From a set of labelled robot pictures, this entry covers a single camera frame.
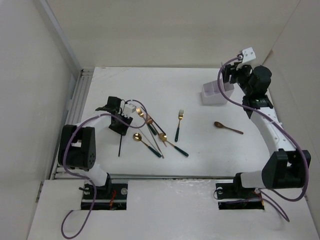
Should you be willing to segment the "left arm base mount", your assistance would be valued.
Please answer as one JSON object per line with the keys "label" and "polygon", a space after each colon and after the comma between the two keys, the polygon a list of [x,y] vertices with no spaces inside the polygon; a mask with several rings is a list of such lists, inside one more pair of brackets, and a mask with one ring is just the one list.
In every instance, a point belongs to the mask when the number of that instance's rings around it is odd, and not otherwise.
{"label": "left arm base mount", "polygon": [[[94,187],[86,182],[82,191],[81,210],[89,210],[94,200]],[[96,197],[93,210],[100,211],[124,211],[127,209],[128,183],[125,181],[113,181],[110,176],[107,177],[104,186],[96,187]]]}

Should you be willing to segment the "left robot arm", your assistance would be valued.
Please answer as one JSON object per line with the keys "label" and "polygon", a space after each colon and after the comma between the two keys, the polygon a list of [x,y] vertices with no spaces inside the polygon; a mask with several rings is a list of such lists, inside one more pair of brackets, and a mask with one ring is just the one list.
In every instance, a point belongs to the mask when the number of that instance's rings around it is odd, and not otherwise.
{"label": "left robot arm", "polygon": [[110,96],[104,106],[96,108],[87,120],[77,124],[66,124],[62,128],[58,152],[58,164],[67,173],[88,181],[82,191],[92,199],[110,198],[117,194],[111,176],[96,163],[96,135],[103,129],[124,136],[127,134],[136,106],[122,99]]}

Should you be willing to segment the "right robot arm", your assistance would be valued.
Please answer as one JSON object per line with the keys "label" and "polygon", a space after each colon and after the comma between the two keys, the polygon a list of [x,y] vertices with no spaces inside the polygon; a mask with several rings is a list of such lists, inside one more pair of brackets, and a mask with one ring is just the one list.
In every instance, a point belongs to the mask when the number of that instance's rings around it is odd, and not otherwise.
{"label": "right robot arm", "polygon": [[250,189],[298,189],[306,193],[309,183],[311,155],[283,129],[275,108],[267,95],[272,73],[264,66],[255,68],[238,62],[221,68],[224,84],[238,84],[244,96],[240,107],[258,128],[270,157],[262,170],[237,173],[232,183],[232,193],[243,197]]}

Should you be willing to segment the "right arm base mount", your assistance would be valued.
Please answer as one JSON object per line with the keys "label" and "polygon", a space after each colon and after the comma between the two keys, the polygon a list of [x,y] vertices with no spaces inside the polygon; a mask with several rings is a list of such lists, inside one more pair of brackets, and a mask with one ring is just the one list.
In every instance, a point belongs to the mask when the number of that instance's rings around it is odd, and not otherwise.
{"label": "right arm base mount", "polygon": [[231,182],[215,184],[215,198],[219,210],[264,210],[261,194],[255,193],[254,188],[238,188]]}

